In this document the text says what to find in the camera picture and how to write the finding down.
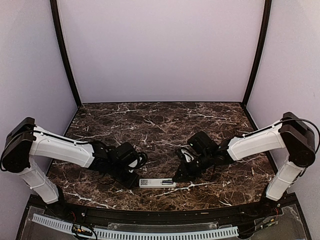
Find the blue battery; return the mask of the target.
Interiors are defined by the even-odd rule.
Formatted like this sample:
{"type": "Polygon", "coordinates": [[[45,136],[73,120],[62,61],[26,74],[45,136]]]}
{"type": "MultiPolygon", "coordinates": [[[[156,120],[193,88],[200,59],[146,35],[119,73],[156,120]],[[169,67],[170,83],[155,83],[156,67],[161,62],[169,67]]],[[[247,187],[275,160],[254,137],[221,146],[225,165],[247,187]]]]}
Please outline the blue battery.
{"type": "Polygon", "coordinates": [[[173,185],[174,182],[171,179],[164,179],[161,181],[162,185],[173,185]]]}

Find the white remote control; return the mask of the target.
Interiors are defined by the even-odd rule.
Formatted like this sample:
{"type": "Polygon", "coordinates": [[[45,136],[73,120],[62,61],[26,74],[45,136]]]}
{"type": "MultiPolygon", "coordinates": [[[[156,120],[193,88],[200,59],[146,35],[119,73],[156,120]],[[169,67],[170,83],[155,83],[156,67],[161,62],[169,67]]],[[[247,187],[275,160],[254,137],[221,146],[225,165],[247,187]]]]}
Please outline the white remote control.
{"type": "Polygon", "coordinates": [[[172,180],[171,178],[141,178],[138,186],[142,189],[163,189],[163,188],[175,188],[177,183],[172,185],[162,185],[162,180],[172,180]]]}

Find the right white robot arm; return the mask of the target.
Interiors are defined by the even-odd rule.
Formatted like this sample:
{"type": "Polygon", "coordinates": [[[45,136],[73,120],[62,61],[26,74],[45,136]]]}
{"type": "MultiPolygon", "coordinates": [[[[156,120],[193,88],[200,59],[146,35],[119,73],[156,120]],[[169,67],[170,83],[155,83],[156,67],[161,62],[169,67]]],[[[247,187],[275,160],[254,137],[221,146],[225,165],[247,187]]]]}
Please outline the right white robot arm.
{"type": "Polygon", "coordinates": [[[220,144],[204,131],[198,131],[187,141],[192,151],[186,147],[176,149],[180,165],[172,180],[176,183],[193,181],[212,166],[230,165],[252,155],[286,149],[287,159],[266,187],[265,198],[255,205],[255,213],[266,217],[274,210],[274,201],[280,200],[316,160],[320,144],[315,141],[315,134],[320,130],[312,130],[311,124],[309,120],[286,112],[267,127],[225,139],[220,144]]]}

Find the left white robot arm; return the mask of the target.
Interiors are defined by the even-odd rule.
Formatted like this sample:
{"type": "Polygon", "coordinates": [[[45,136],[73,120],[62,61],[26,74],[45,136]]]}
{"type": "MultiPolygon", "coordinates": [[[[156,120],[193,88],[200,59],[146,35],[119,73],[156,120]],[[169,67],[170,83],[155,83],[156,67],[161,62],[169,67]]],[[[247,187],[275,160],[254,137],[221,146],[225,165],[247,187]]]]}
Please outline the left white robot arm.
{"type": "Polygon", "coordinates": [[[148,160],[146,153],[136,151],[128,142],[115,147],[98,140],[78,141],[49,132],[36,125],[34,118],[26,117],[7,135],[0,169],[19,175],[60,218],[67,218],[71,208],[63,201],[62,190],[48,179],[33,156],[108,174],[127,189],[137,184],[139,176],[135,170],[148,160]]]}

